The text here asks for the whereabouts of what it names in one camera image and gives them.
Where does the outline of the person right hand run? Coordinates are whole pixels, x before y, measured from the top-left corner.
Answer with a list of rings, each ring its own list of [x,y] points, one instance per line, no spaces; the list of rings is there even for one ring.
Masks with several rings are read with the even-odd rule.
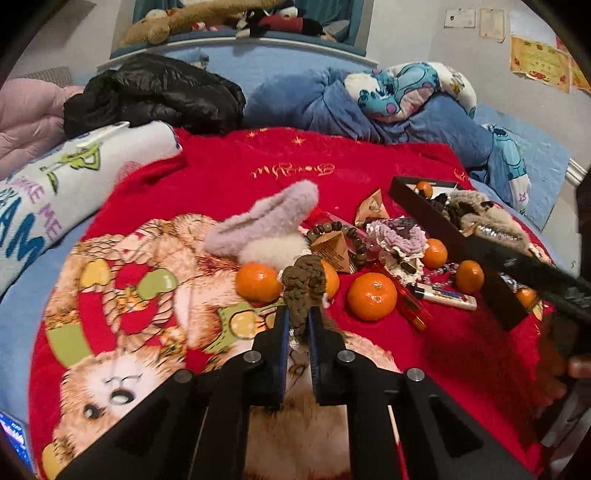
[[[541,325],[538,338],[539,361],[536,365],[536,382],[541,405],[547,407],[561,399],[567,392],[562,377],[573,379],[590,378],[590,357],[571,357],[566,360],[558,352],[551,338],[551,317],[547,315]]]

